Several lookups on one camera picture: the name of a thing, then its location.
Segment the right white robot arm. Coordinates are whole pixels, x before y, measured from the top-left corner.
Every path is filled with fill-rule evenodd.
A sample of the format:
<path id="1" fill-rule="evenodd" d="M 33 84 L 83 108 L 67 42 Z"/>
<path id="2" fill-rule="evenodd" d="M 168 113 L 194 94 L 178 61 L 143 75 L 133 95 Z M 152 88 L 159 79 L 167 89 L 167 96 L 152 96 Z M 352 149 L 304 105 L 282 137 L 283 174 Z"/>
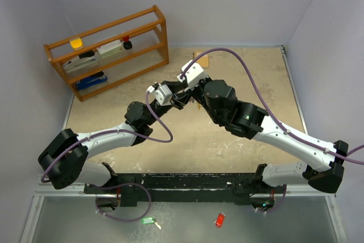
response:
<path id="1" fill-rule="evenodd" d="M 321 141 L 275 121 L 265 109 L 238 100 L 235 89 L 223 80 L 193 80 L 188 88 L 213 123 L 234 136 L 269 144 L 298 159 L 284 165 L 260 164 L 253 178 L 258 192 L 284 184 L 308 184 L 321 192 L 337 192 L 344 176 L 342 156 L 348 151 L 347 143 Z"/>

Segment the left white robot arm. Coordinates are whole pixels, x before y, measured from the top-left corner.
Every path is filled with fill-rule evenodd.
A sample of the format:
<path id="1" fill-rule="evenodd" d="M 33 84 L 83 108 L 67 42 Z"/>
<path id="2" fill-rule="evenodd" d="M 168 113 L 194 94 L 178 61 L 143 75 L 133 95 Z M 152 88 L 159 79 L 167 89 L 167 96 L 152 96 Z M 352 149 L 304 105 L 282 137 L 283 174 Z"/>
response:
<path id="1" fill-rule="evenodd" d="M 64 129 L 38 157 L 43 169 L 42 183 L 63 189 L 76 181 L 96 183 L 104 193 L 117 187 L 117 179 L 109 166 L 102 163 L 88 166 L 95 155 L 120 148 L 132 147 L 146 140 L 170 143 L 173 134 L 161 120 L 172 108 L 182 108 L 177 95 L 187 88 L 179 81 L 164 81 L 148 87 L 144 102 L 134 101 L 127 107 L 125 121 L 109 129 L 91 133 L 74 133 Z"/>

